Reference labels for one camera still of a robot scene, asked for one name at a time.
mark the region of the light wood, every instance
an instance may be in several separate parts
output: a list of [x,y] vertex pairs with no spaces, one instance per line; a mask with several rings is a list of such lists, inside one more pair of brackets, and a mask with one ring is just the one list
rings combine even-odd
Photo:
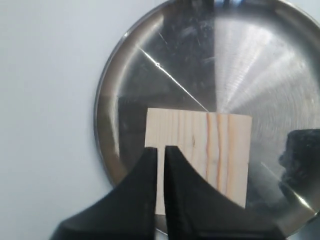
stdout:
[[165,214],[165,146],[178,146],[209,184],[245,207],[251,125],[246,115],[149,108],[145,146],[158,148],[155,213]]

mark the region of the white background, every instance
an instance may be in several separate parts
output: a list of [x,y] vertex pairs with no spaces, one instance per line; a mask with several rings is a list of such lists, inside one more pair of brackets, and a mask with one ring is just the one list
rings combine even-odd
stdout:
[[[96,87],[114,46],[164,0],[0,0],[0,238],[46,240],[111,186]],[[320,21],[318,0],[294,0]]]

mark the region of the reflective metal surface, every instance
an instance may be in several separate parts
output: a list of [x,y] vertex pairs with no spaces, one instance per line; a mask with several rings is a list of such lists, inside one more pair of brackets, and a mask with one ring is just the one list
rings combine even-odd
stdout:
[[280,164],[291,131],[320,127],[319,66],[319,26],[286,2],[164,3],[121,39],[98,87],[95,135],[111,181],[139,159],[148,107],[250,115],[246,208],[291,235],[320,209],[318,178],[297,193]]

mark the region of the black plastic jaw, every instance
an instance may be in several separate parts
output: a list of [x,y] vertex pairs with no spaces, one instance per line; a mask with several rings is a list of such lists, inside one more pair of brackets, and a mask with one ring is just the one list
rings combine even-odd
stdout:
[[211,187],[176,146],[165,149],[164,202],[170,240],[286,239],[271,220]]
[[145,148],[132,172],[110,194],[63,221],[51,240],[153,240],[157,149]]

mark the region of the wooden block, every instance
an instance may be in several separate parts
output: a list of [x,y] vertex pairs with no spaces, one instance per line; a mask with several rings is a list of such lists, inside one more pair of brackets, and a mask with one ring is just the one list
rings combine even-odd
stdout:
[[251,125],[245,115],[149,108],[145,146],[158,148],[155,213],[165,214],[165,146],[178,146],[210,185],[245,207]]

